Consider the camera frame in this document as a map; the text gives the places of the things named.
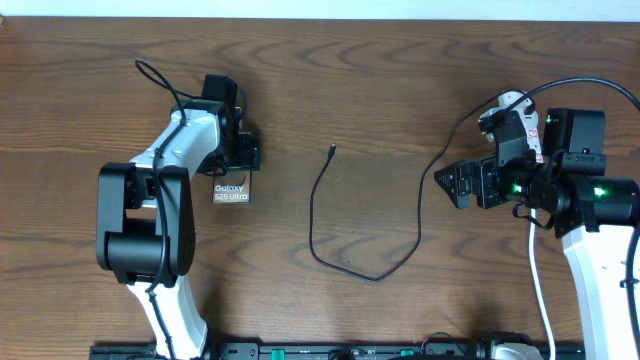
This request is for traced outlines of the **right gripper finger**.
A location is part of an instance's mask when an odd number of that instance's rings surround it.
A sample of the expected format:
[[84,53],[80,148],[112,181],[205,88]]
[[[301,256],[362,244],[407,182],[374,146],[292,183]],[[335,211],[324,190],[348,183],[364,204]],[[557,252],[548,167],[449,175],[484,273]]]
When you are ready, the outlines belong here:
[[456,208],[464,209],[470,206],[472,187],[468,179],[463,179],[453,174],[442,175],[439,177],[439,185]]
[[471,161],[458,161],[434,174],[434,180],[442,186],[461,186],[473,176],[473,163]]

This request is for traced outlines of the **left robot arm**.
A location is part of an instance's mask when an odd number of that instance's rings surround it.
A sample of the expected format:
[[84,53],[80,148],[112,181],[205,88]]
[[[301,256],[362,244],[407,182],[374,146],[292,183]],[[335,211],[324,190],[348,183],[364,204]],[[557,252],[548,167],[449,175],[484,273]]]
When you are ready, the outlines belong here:
[[196,243],[191,181],[259,170],[242,96],[230,77],[206,75],[200,95],[179,98],[144,152],[99,172],[97,262],[140,302],[160,358],[198,359],[206,348],[208,327],[187,276]]

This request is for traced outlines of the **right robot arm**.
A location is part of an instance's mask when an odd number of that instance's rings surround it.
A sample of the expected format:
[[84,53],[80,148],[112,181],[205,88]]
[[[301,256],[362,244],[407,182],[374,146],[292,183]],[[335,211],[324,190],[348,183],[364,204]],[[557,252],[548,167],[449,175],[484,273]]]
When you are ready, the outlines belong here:
[[543,229],[561,239],[578,295],[586,356],[636,359],[637,313],[629,277],[637,264],[639,186],[608,177],[603,151],[605,115],[596,110],[551,108],[540,130],[533,110],[491,109],[479,120],[494,154],[458,161],[434,175],[457,208],[469,198],[489,209],[507,202],[542,210]]

